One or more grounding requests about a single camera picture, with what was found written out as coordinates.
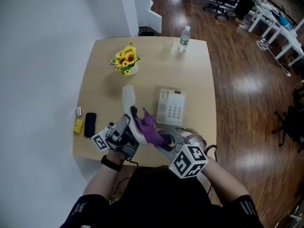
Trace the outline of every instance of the white vase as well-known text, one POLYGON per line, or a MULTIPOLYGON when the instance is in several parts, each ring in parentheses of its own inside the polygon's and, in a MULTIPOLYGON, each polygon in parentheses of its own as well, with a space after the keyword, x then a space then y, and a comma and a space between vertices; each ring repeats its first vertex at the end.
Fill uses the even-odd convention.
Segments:
POLYGON ((137 74, 138 69, 139 69, 139 67, 138 67, 138 63, 137 63, 137 62, 135 62, 134 66, 130 68, 130 75, 137 74))

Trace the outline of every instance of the person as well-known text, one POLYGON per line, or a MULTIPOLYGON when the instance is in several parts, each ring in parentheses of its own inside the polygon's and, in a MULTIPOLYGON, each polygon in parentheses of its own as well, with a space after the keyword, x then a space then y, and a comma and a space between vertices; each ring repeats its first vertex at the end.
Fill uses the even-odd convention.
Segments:
POLYGON ((243 22, 243 19, 250 12, 254 4, 254 0, 240 0, 233 14, 233 16, 236 18, 236 22, 244 25, 245 23, 243 22))
MULTIPOLYGON (((201 136, 200 146, 204 141, 201 136)), ((121 198, 109 205, 122 152, 110 151, 61 228, 198 225, 204 228, 262 228, 246 188, 207 155, 201 173, 211 182, 223 207, 213 205, 196 177, 180 179, 168 166, 138 168, 121 198)))

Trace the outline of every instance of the smartphone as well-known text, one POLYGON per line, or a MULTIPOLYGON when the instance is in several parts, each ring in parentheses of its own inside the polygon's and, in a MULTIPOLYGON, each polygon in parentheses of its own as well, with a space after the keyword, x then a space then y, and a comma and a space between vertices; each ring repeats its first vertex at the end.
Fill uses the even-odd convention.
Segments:
POLYGON ((85 117, 85 137, 91 138, 95 135, 96 113, 88 112, 85 117))

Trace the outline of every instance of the hardwood floor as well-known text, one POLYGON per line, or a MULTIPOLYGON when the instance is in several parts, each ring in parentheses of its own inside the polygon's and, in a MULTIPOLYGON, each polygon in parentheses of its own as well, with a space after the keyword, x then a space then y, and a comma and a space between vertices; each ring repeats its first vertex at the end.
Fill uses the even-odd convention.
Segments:
MULTIPOLYGON (((278 147, 278 135, 271 134, 279 125, 274 111, 285 112, 293 104, 292 91, 301 86, 300 77, 287 77, 271 54, 257 47, 265 31, 260 23, 249 34, 225 18, 214 19, 213 11, 203 11, 207 1, 153 2, 152 10, 162 16, 161 36, 180 37, 190 25, 191 38, 207 42, 215 85, 218 161, 247 187, 265 227, 274 227, 296 202, 304 166, 303 153, 297 153, 298 145, 289 137, 278 147)), ((217 202, 214 194, 212 201, 217 202)))

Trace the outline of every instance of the yellow block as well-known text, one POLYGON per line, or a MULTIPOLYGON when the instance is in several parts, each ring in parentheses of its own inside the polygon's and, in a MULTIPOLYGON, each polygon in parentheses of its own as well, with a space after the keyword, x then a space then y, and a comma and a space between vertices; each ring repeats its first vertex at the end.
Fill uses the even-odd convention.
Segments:
POLYGON ((84 121, 81 121, 80 119, 77 119, 74 126, 74 132, 80 133, 82 125, 84 124, 84 121))

